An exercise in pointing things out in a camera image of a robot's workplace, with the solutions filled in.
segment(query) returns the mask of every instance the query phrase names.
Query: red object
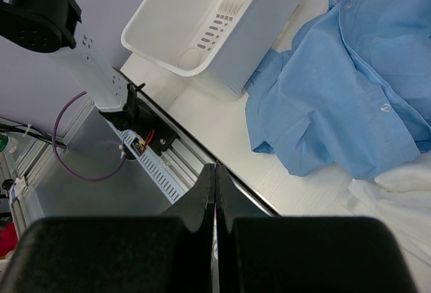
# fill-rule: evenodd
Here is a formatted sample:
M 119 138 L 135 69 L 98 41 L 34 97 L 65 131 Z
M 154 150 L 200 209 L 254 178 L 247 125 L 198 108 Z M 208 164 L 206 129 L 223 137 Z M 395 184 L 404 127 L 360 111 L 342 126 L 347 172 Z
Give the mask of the red object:
M 0 256 L 6 256 L 18 244 L 15 226 L 10 223 L 0 232 Z

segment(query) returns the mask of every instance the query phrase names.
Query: table surface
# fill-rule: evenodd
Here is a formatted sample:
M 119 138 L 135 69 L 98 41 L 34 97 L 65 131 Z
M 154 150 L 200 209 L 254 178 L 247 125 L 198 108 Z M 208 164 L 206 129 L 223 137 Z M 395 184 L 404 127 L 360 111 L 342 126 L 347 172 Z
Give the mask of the table surface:
M 290 49 L 299 28 L 325 13 L 328 0 L 302 0 L 281 36 L 277 51 Z M 198 90 L 189 80 L 131 55 L 122 72 L 135 84 L 145 82 L 145 92 L 195 136 L 220 162 L 229 167 L 280 214 L 350 215 L 341 204 L 352 178 L 333 164 L 300 178 L 289 175 L 275 155 L 251 151 L 245 120 L 245 94 L 224 102 Z M 405 254 L 422 292 L 431 292 L 431 268 Z

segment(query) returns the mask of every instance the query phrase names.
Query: white plastic basket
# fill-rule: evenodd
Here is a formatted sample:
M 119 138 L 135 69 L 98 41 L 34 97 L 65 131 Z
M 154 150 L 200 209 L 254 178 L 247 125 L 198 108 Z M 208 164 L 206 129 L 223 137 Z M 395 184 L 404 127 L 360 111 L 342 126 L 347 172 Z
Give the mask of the white plastic basket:
M 218 98 L 235 99 L 299 0 L 144 0 L 124 47 Z

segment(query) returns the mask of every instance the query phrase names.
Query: purple cable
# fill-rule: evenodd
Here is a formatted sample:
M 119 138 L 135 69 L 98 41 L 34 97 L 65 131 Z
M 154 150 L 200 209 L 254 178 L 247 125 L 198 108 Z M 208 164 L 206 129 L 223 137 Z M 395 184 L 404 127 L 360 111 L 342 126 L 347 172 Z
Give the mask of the purple cable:
M 74 177 L 79 178 L 80 180 L 83 180 L 85 182 L 89 182 L 89 183 L 98 183 L 98 182 L 102 182 L 102 181 L 106 181 L 107 179 L 113 177 L 116 173 L 118 173 L 120 171 L 120 169 L 123 167 L 124 163 L 126 162 L 126 157 L 124 157 L 121 160 L 120 166 L 117 167 L 117 169 L 110 173 L 109 175 L 106 175 L 104 177 L 101 178 L 88 178 L 88 177 L 84 177 L 82 175 L 79 175 L 77 173 L 75 173 L 74 171 L 72 171 L 69 167 L 67 167 L 67 165 L 64 163 L 64 161 L 61 159 L 59 153 L 57 152 L 57 149 L 55 147 L 55 140 L 57 139 L 57 131 L 60 125 L 60 121 L 61 118 L 63 117 L 63 115 L 65 114 L 66 110 L 79 98 L 85 96 L 87 94 L 87 92 L 82 92 L 76 96 L 74 96 L 64 107 L 63 109 L 61 109 L 59 116 L 57 117 L 57 120 L 55 121 L 54 124 L 54 130 L 53 130 L 53 139 L 52 139 L 52 143 L 53 143 L 53 150 L 54 150 L 54 156 L 55 158 L 59 161 L 59 163 L 61 164 L 61 166 L 67 171 L 69 172 L 71 175 L 73 175 Z

